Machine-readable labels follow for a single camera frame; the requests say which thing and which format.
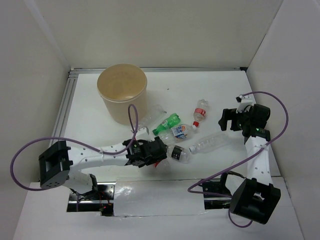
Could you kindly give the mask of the clear bottle black label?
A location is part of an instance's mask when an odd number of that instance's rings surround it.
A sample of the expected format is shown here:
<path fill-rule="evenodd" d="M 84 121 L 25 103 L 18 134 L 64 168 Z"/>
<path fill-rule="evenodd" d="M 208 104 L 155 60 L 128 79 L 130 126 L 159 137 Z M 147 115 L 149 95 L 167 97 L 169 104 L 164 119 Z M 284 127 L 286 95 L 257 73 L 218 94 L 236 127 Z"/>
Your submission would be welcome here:
<path fill-rule="evenodd" d="M 191 160 L 191 153 L 188 149 L 174 144 L 166 146 L 166 155 L 168 158 L 182 164 L 188 164 Z"/>

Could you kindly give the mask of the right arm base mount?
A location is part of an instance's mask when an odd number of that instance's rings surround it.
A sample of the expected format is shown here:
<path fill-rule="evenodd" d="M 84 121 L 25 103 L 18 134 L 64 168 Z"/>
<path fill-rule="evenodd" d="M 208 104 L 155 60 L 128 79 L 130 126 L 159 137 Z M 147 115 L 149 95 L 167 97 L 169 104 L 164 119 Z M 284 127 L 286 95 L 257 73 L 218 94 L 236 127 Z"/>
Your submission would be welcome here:
<path fill-rule="evenodd" d="M 226 187 L 226 182 L 227 180 L 231 180 L 231 177 L 235 177 L 236 179 L 244 178 L 242 174 L 236 173 L 234 171 L 229 171 L 229 172 L 223 173 L 220 176 L 219 180 L 209 180 L 200 185 L 202 187 L 202 190 L 205 192 L 205 194 L 203 194 L 205 210 L 228 209 L 230 207 L 230 202 L 231 202 L 230 198 L 210 195 L 208 193 L 231 196 L 232 193 Z"/>

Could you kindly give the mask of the clear bottle red label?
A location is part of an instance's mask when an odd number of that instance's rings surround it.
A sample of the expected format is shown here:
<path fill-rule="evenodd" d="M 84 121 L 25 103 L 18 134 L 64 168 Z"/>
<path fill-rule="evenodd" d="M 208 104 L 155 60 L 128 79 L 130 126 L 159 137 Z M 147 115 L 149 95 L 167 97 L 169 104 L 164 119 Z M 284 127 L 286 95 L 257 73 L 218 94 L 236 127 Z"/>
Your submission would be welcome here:
<path fill-rule="evenodd" d="M 154 164 L 154 172 L 157 175 L 167 175 L 171 171 L 170 163 L 167 159 L 163 159 Z"/>

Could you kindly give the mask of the clear bottle blue white cap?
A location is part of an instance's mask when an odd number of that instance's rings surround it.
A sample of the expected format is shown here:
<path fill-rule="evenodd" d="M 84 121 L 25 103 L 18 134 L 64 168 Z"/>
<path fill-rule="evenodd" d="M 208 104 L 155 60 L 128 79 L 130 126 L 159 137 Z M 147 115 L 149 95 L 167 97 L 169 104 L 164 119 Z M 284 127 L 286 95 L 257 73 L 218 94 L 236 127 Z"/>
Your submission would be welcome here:
<path fill-rule="evenodd" d="M 221 132 L 213 133 L 199 139 L 188 149 L 193 155 L 206 154 L 229 144 L 230 138 L 225 133 Z"/>

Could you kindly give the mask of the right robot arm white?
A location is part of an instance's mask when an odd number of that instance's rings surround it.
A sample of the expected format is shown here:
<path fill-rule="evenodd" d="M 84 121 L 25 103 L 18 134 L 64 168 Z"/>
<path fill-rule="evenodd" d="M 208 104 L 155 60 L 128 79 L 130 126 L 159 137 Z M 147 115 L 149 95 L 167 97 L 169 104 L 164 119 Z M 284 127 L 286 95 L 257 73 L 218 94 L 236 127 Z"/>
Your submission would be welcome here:
<path fill-rule="evenodd" d="M 236 189 L 231 179 L 219 182 L 218 190 L 223 196 L 232 194 L 231 213 L 253 222 L 266 224 L 280 198 L 280 189 L 274 187 L 269 163 L 270 132 L 265 129 L 271 110 L 263 105 L 241 106 L 240 109 L 225 108 L 218 124 L 226 131 L 228 121 L 232 131 L 241 131 L 247 156 L 247 176 Z"/>

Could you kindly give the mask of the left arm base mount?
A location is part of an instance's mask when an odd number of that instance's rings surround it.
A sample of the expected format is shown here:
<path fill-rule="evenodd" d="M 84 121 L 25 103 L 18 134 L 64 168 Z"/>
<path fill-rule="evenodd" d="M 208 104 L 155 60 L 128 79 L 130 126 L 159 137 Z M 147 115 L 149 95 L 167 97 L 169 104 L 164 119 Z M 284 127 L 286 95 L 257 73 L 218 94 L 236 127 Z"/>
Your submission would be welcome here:
<path fill-rule="evenodd" d="M 114 216 L 114 197 L 116 182 L 99 182 L 98 192 L 89 199 L 69 194 L 66 211 L 68 213 L 98 213 L 104 217 Z"/>

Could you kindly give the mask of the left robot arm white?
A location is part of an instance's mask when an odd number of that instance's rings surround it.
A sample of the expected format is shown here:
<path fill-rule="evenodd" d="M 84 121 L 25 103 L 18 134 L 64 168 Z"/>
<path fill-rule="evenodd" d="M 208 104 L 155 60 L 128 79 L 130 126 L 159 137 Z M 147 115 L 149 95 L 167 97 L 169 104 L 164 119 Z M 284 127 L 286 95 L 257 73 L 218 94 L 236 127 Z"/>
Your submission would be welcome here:
<path fill-rule="evenodd" d="M 93 200 L 99 195 L 97 178 L 84 169 L 105 166 L 135 166 L 142 168 L 167 158 L 167 146 L 156 137 L 148 141 L 125 140 L 97 151 L 88 147 L 70 147 L 59 140 L 38 158 L 40 188 L 49 190 L 59 186 L 69 188 L 81 200 Z"/>

